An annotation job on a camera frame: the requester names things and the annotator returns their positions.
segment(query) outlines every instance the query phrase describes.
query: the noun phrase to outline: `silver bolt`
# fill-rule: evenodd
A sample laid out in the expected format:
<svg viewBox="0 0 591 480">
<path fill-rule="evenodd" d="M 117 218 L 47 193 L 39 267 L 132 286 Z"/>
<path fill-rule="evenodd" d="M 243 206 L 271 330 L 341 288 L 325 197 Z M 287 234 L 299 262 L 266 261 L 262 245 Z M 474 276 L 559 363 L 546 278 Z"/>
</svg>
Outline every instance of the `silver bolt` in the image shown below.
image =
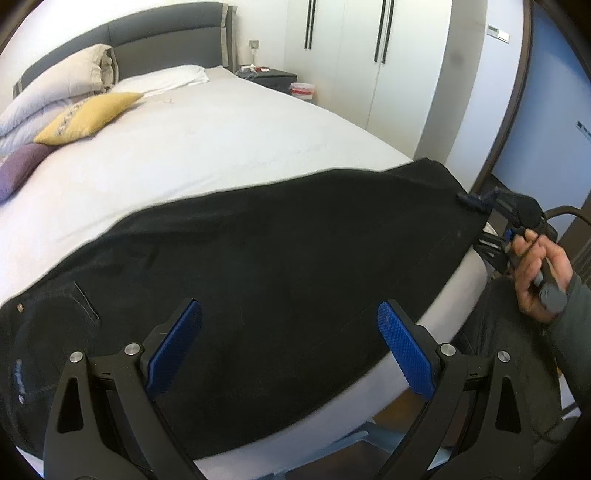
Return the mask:
<svg viewBox="0 0 591 480">
<path fill-rule="evenodd" d="M 445 356 L 454 356 L 456 354 L 456 347 L 449 343 L 444 343 L 439 349 Z"/>
<path fill-rule="evenodd" d="M 76 351 L 70 355 L 70 362 L 72 362 L 73 364 L 77 364 L 83 358 L 84 358 L 84 354 L 82 352 Z"/>
<path fill-rule="evenodd" d="M 137 343 L 130 343 L 128 346 L 125 347 L 125 354 L 126 355 L 135 355 L 141 350 L 141 347 Z"/>
<path fill-rule="evenodd" d="M 509 355 L 509 353 L 505 352 L 504 350 L 499 351 L 496 354 L 496 357 L 504 364 L 511 360 L 511 355 Z"/>
</svg>

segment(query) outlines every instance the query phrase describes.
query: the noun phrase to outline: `person's arm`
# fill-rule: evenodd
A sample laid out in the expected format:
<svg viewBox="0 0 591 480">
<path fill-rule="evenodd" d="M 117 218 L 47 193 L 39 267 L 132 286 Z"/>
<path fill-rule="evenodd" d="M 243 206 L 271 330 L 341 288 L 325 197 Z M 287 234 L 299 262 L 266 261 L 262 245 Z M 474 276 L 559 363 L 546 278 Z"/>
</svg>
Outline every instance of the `person's arm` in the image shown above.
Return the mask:
<svg viewBox="0 0 591 480">
<path fill-rule="evenodd" d="M 564 373 L 577 404 L 591 391 L 591 291 L 583 285 L 565 251 L 531 230 L 525 239 L 517 237 L 513 243 L 515 252 L 522 256 L 514 272 L 515 292 L 521 311 L 547 325 L 545 332 L 558 367 Z M 531 283 L 540 272 L 542 260 L 547 258 L 558 286 L 567 292 L 568 302 L 564 312 L 555 316 L 540 303 L 532 291 Z"/>
</svg>

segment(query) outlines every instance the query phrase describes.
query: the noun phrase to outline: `bed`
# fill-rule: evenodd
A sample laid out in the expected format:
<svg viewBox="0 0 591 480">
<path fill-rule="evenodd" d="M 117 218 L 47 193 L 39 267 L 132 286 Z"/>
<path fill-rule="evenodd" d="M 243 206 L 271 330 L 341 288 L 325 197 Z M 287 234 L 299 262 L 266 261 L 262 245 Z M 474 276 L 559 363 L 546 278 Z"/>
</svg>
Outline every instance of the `bed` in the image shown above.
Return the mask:
<svg viewBox="0 0 591 480">
<path fill-rule="evenodd" d="M 147 206 L 331 168 L 381 171 L 411 161 L 331 112 L 235 77 L 235 22 L 236 9 L 216 2 L 153 9 L 83 34 L 24 73 L 15 96 L 70 53 L 106 43 L 121 79 L 194 63 L 206 68 L 209 82 L 140 100 L 94 137 L 52 153 L 0 207 L 0 227 L 11 232 L 0 236 L 0 303 Z M 175 45 L 181 53 L 171 56 Z M 420 323 L 438 342 L 451 340 L 487 279 L 483 261 L 469 250 Z M 196 463 L 219 480 L 280 472 L 355 430 L 406 387 L 388 354 L 306 418 Z"/>
</svg>

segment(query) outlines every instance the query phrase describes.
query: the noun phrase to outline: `black nightstand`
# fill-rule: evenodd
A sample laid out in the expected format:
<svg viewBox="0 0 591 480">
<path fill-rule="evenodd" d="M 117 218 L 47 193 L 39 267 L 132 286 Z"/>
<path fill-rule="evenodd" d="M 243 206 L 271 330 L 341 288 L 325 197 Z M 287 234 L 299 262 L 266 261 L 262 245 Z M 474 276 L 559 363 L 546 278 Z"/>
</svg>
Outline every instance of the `black nightstand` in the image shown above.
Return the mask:
<svg viewBox="0 0 591 480">
<path fill-rule="evenodd" d="M 297 75 L 295 73 L 282 72 L 281 70 L 238 72 L 236 75 L 250 82 L 263 85 L 263 87 L 287 94 L 290 93 L 290 85 L 297 82 Z"/>
</svg>

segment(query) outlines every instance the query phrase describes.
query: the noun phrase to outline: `mattress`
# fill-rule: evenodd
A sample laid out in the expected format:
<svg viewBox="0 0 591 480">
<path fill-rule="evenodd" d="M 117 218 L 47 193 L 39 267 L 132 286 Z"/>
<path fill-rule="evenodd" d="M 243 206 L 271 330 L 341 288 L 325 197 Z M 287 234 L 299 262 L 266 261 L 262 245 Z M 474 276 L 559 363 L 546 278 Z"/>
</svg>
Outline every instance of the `mattress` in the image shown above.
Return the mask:
<svg viewBox="0 0 591 480">
<path fill-rule="evenodd" d="M 331 112 L 209 69 L 210 82 L 143 99 L 94 137 L 52 153 L 0 208 L 0 303 L 79 246 L 148 206 L 331 168 L 411 161 Z M 469 251 L 420 320 L 450 340 L 484 285 Z M 208 478 L 251 479 L 297 463 L 370 419 L 407 387 L 392 355 L 312 415 L 268 438 L 197 461 Z"/>
</svg>

